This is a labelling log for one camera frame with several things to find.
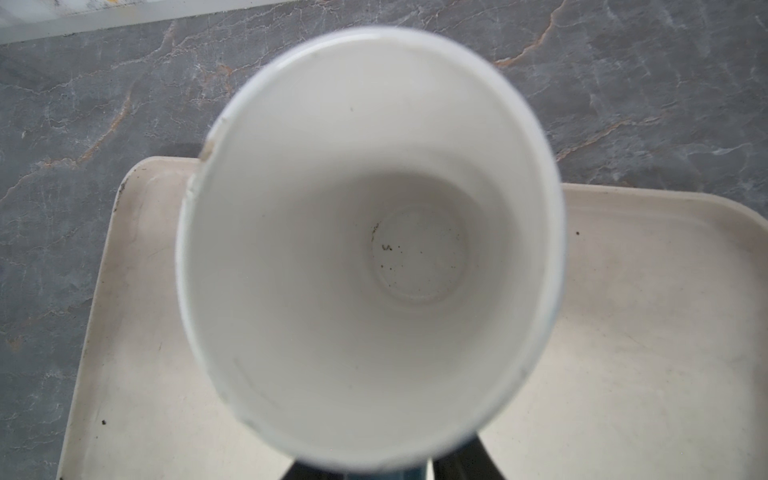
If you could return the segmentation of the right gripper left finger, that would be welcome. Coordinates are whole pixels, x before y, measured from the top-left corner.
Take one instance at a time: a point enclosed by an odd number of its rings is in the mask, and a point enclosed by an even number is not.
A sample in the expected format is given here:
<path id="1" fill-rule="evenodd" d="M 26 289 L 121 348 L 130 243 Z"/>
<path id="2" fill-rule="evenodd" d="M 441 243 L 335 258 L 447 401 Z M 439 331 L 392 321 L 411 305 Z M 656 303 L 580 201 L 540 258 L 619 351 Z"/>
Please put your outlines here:
<path id="1" fill-rule="evenodd" d="M 305 463 L 294 461 L 281 480 L 344 480 L 343 474 L 329 472 Z"/>

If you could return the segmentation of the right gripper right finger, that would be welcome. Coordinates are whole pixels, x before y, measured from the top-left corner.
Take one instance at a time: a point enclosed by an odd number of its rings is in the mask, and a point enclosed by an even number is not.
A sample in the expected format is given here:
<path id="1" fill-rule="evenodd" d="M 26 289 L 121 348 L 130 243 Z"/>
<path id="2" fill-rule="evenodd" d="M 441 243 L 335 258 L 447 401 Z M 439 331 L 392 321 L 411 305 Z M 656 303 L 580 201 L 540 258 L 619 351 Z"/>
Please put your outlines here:
<path id="1" fill-rule="evenodd" d="M 435 480 L 505 480 L 478 436 L 433 459 L 432 466 Z"/>

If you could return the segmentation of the blue patterned mug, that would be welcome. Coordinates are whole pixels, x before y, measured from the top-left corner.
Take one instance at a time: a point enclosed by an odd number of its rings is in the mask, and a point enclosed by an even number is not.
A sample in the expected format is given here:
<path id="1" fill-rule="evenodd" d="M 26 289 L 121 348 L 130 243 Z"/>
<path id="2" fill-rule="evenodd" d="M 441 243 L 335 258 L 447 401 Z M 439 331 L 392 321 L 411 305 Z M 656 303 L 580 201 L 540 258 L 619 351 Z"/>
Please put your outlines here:
<path id="1" fill-rule="evenodd" d="M 561 179 L 522 95 L 446 37 L 301 43 L 213 123 L 175 247 L 191 351 L 290 458 L 401 475 L 468 443 L 561 303 Z"/>

